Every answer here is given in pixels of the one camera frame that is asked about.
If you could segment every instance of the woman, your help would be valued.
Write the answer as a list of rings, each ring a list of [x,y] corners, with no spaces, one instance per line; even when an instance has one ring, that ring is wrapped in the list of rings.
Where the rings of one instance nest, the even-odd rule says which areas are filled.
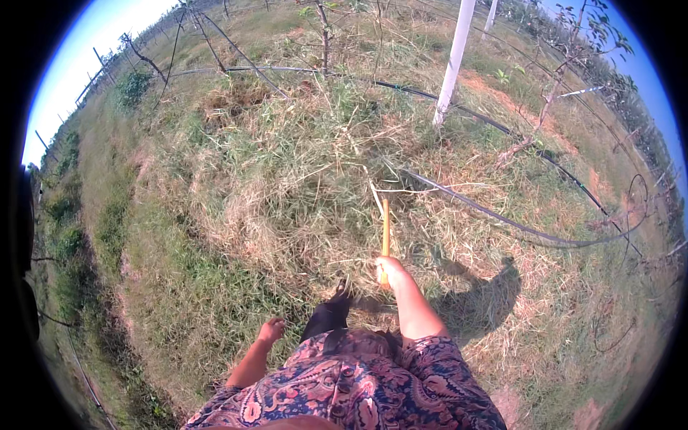
[[[347,329],[349,299],[340,290],[318,305],[284,367],[267,376],[284,322],[263,324],[225,386],[184,429],[505,429],[411,275],[394,258],[376,264],[396,296],[401,342],[389,332]]]

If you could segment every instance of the grass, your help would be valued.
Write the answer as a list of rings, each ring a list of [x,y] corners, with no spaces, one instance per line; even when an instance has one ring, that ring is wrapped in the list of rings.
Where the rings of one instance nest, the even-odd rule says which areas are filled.
[[[436,15],[393,11],[383,19],[382,43],[372,15],[342,21],[331,67],[438,93],[453,28]],[[319,35],[297,12],[275,5],[269,14],[243,12],[231,21],[220,9],[209,14],[260,63],[302,66],[319,57],[312,46]],[[532,52],[527,38],[499,25],[495,31]],[[223,63],[237,62],[225,42],[212,41]],[[146,49],[169,63],[170,45]],[[190,32],[178,49],[173,72],[212,62]],[[456,99],[527,130],[547,80],[532,68],[512,71],[517,64],[526,62],[471,33]],[[497,69],[510,74],[508,83],[494,78]],[[616,234],[586,228],[601,219],[598,210],[534,151],[495,169],[497,154],[513,142],[489,125],[453,112],[438,133],[427,100],[355,80],[268,75],[292,102],[249,73],[183,75],[155,110],[157,79],[136,97],[136,108],[122,110],[118,91],[109,89],[68,122],[78,136],[78,163],[69,161],[46,191],[41,211],[53,221],[40,234],[69,264],[54,265],[41,284],[56,286],[54,294],[38,296],[79,318],[78,353],[123,427],[179,425],[271,316],[288,323],[269,357],[278,366],[341,277],[379,303],[352,310],[351,325],[396,326],[394,304],[369,264],[381,241],[370,184],[413,184],[383,158],[456,184],[476,202],[553,235]],[[591,104],[622,132],[594,95]],[[572,100],[555,105],[548,124],[540,147],[605,205],[622,207],[632,163],[612,152],[606,128]],[[571,427],[590,398],[610,412],[606,424],[623,416],[656,363],[674,305],[676,292],[659,296],[656,287],[680,272],[659,258],[673,234],[657,222],[666,217],[661,207],[632,235],[657,262],[640,266],[632,250],[624,257],[623,241],[548,248],[437,192],[380,194],[390,199],[392,255],[416,278],[488,393],[513,387],[526,425],[537,428]],[[75,282],[82,275],[73,267],[92,278]],[[604,347],[632,317],[637,326],[619,346],[596,350],[591,323]]]

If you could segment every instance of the yellow tool handle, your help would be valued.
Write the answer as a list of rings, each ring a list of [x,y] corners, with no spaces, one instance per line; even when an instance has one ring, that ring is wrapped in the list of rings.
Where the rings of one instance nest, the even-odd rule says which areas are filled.
[[[383,256],[389,257],[389,200],[383,200]],[[389,286],[387,273],[383,272],[380,277],[383,286]]]

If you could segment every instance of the white post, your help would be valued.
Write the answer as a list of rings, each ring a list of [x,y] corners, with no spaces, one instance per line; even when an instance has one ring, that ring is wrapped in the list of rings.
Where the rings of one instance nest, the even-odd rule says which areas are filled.
[[[490,31],[492,26],[495,24],[495,13],[497,12],[497,0],[492,0],[492,6],[490,6],[490,14],[487,16],[487,22],[485,23],[485,33]],[[482,34],[482,40],[487,39],[487,34]]]
[[[440,91],[435,118],[432,121],[435,127],[442,125],[444,115],[447,114],[451,95],[454,92],[454,84],[456,84],[456,76],[459,74],[459,66],[461,66],[461,59],[464,56],[464,47],[466,47],[466,39],[469,36],[474,8],[475,0],[461,0],[459,19],[456,21],[456,31],[454,32],[454,42],[451,43],[451,54],[447,63],[447,71],[444,73],[442,91]]]

